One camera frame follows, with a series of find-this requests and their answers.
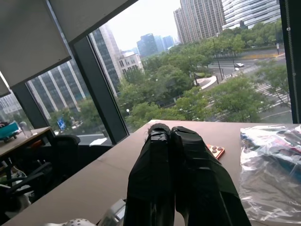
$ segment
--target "blue sign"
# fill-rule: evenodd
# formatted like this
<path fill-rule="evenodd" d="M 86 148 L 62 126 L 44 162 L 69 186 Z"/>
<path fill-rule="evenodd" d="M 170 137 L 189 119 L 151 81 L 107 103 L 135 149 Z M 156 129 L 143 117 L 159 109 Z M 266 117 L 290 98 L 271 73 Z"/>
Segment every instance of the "blue sign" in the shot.
<path fill-rule="evenodd" d="M 61 130 L 64 130 L 66 128 L 66 124 L 63 120 L 63 118 L 59 118 L 57 120 L 57 124 L 58 124 L 58 127 L 61 129 Z"/>

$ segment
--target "office building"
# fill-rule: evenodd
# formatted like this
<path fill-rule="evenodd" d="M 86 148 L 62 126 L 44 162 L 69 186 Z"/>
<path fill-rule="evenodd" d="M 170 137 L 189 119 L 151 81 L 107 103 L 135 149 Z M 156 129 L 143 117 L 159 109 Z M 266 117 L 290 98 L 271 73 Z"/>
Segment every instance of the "office building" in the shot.
<path fill-rule="evenodd" d="M 241 22 L 248 28 L 256 23 L 271 23 L 280 18 L 277 0 L 222 0 L 226 24 L 223 29 L 239 27 Z"/>
<path fill-rule="evenodd" d="M 123 75 L 131 70 L 143 70 L 141 59 L 139 55 L 134 52 L 126 52 L 119 57 L 119 68 Z"/>
<path fill-rule="evenodd" d="M 22 108 L 13 93 L 0 98 L 0 114 L 14 114 L 21 109 Z"/>
<path fill-rule="evenodd" d="M 172 47 L 174 46 L 174 40 L 173 40 L 173 37 L 171 37 L 170 35 L 169 36 L 166 36 L 163 38 L 163 42 L 164 42 L 164 45 L 165 45 L 165 50 L 169 47 Z"/>
<path fill-rule="evenodd" d="M 166 47 L 165 47 L 163 39 L 160 35 L 155 36 L 155 41 L 156 41 L 158 52 L 161 53 L 161 52 L 165 51 Z"/>
<path fill-rule="evenodd" d="M 118 67 L 120 50 L 117 46 L 112 31 L 107 24 L 102 25 L 90 33 L 94 46 L 97 46 L 96 53 L 103 65 L 107 79 L 112 87 L 114 95 L 118 93 L 118 85 L 122 77 Z"/>
<path fill-rule="evenodd" d="M 213 37 L 225 24 L 222 0 L 181 0 L 174 19 L 181 43 Z"/>
<path fill-rule="evenodd" d="M 121 78 L 117 58 L 120 51 L 105 24 L 90 34 L 105 75 L 116 95 Z M 79 111 L 78 102 L 89 96 L 76 62 L 72 59 L 30 81 L 28 85 L 47 118 L 54 111 L 68 107 Z"/>
<path fill-rule="evenodd" d="M 159 52 L 153 34 L 141 36 L 141 40 L 137 42 L 137 46 L 141 57 L 148 57 Z"/>

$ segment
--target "street lamp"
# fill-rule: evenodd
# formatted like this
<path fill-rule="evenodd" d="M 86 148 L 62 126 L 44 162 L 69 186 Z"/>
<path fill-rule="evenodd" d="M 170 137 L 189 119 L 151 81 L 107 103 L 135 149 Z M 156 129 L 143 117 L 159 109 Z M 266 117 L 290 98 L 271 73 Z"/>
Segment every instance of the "street lamp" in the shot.
<path fill-rule="evenodd" d="M 222 78 L 222 71 L 221 71 L 220 61 L 218 60 L 218 56 L 217 56 L 217 54 L 216 54 L 216 48 L 215 48 L 214 37 L 212 38 L 212 40 L 213 40 L 213 46 L 214 46 L 214 53 L 215 53 L 215 57 L 216 57 L 216 59 L 217 59 L 218 68 L 220 69 L 221 78 Z"/>
<path fill-rule="evenodd" d="M 231 39 L 229 39 L 229 44 L 230 44 L 230 47 L 231 47 L 231 50 L 232 50 L 232 61 L 233 61 L 233 66 L 234 66 L 234 70 L 235 70 L 235 63 L 234 63 L 234 56 L 233 56 L 233 47 L 232 47 L 232 44 L 231 44 Z"/>
<path fill-rule="evenodd" d="M 192 67 L 190 56 L 188 56 L 188 59 L 189 59 L 190 65 Z M 197 81 L 197 78 L 196 78 L 196 74 L 194 72 L 192 72 L 192 73 L 193 73 L 193 76 L 194 76 L 194 80 L 196 81 L 196 86 L 198 86 L 198 81 Z"/>

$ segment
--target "orange phone case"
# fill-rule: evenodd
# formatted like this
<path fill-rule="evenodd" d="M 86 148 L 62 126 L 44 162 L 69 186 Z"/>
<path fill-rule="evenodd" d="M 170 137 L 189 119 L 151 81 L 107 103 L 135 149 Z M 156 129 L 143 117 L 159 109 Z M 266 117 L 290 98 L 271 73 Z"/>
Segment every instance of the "orange phone case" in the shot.
<path fill-rule="evenodd" d="M 216 159 L 220 159 L 220 157 L 225 153 L 225 148 L 223 147 L 213 145 L 207 145 L 207 147 Z"/>

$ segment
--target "desk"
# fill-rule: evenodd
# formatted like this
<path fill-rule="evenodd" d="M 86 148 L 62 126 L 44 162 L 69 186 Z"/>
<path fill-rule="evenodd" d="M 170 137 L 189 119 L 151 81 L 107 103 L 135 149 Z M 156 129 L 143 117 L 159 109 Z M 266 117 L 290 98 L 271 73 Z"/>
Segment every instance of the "desk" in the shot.
<path fill-rule="evenodd" d="M 98 222 L 112 204 L 120 198 L 126 198 L 128 175 L 140 154 L 148 128 L 157 122 L 165 123 L 170 128 L 185 126 L 201 135 L 206 143 L 225 147 L 226 153 L 220 160 L 238 188 L 240 128 L 259 124 L 152 121 L 3 226 L 40 226 L 43 223 L 63 223 L 73 218 Z M 184 226 L 183 218 L 177 212 L 174 225 Z"/>
<path fill-rule="evenodd" d="M 17 139 L 11 138 L 8 143 L 1 142 L 0 143 L 0 158 L 5 155 L 9 155 L 12 151 L 16 150 L 19 147 L 26 145 L 27 143 L 33 141 L 36 138 L 41 136 L 47 136 L 47 133 L 51 131 L 51 127 L 44 127 L 40 129 L 32 130 L 31 137 L 26 137 L 22 132 L 17 135 Z"/>

